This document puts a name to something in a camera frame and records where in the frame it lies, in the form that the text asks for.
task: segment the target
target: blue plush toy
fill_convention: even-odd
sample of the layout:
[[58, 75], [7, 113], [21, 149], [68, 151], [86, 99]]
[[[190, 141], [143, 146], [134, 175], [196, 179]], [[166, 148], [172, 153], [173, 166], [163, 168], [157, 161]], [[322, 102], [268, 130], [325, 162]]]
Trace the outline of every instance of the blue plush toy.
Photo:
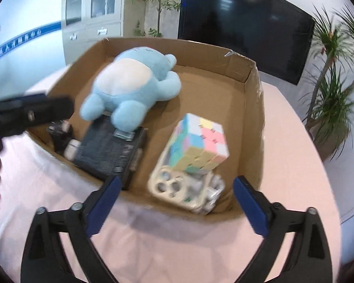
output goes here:
[[180, 78], [171, 71], [176, 62], [174, 55], [148, 47], [122, 52], [96, 77], [80, 108], [81, 118], [90, 121], [110, 111], [116, 128], [134, 131], [156, 101], [180, 93]]

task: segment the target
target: cabinet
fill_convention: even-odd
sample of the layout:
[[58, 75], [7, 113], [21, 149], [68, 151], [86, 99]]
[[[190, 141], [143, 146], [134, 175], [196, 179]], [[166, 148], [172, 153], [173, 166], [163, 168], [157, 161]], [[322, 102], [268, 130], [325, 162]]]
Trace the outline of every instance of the cabinet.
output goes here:
[[131, 36], [145, 5], [131, 0], [62, 0], [62, 37], [66, 64], [74, 62], [96, 41]]

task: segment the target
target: blue stripe on wall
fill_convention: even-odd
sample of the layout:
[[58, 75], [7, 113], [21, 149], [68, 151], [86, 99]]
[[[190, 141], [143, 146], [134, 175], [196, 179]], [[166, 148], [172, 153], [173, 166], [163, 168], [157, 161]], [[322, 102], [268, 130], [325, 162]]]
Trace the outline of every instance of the blue stripe on wall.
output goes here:
[[8, 40], [6, 43], [0, 45], [0, 58], [8, 54], [10, 51], [17, 49], [25, 43], [28, 43], [29, 41], [59, 30], [61, 30], [60, 21], [42, 25], [21, 35], [18, 35]]

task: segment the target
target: cardboard box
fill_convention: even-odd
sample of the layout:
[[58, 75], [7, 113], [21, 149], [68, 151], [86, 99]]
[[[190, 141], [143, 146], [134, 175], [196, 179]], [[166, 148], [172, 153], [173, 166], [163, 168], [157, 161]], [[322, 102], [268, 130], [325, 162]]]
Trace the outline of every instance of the cardboard box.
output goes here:
[[[263, 171], [264, 107], [263, 91], [254, 61], [229, 54], [228, 49], [192, 41], [163, 38], [111, 38], [96, 43], [82, 55], [49, 92], [49, 96], [67, 94], [75, 100], [76, 112], [71, 117], [76, 138], [81, 140], [90, 125], [79, 117], [80, 106], [89, 94], [96, 75], [119, 53], [148, 46], [163, 54], [174, 54], [174, 71], [182, 82], [178, 97], [158, 102], [148, 112], [143, 126], [149, 129], [143, 159], [129, 191], [122, 197], [152, 209], [192, 220], [223, 221], [236, 218], [242, 210], [232, 193], [233, 179], [245, 175], [258, 188]], [[208, 215], [197, 215], [151, 196], [147, 190], [150, 173], [178, 121], [193, 113], [221, 124], [229, 148], [229, 158], [215, 172], [226, 182], [217, 206]], [[91, 182], [102, 184], [70, 161], [53, 151], [46, 126], [29, 131], [41, 147]]]

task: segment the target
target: blue gripper pad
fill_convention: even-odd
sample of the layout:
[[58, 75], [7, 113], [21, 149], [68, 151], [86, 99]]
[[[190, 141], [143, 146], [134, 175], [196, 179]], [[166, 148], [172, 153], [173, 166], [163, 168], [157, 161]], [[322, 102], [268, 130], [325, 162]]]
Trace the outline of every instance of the blue gripper pad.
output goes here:
[[266, 237], [269, 233], [268, 220], [264, 211], [257, 203], [254, 193], [256, 191], [248, 183], [245, 177], [237, 177], [233, 180], [233, 193], [240, 203], [249, 223], [256, 234]]
[[121, 192], [122, 182], [119, 177], [115, 177], [108, 185], [108, 187], [101, 193], [94, 207], [86, 217], [86, 234], [90, 238], [98, 234], [108, 217], [119, 193]]

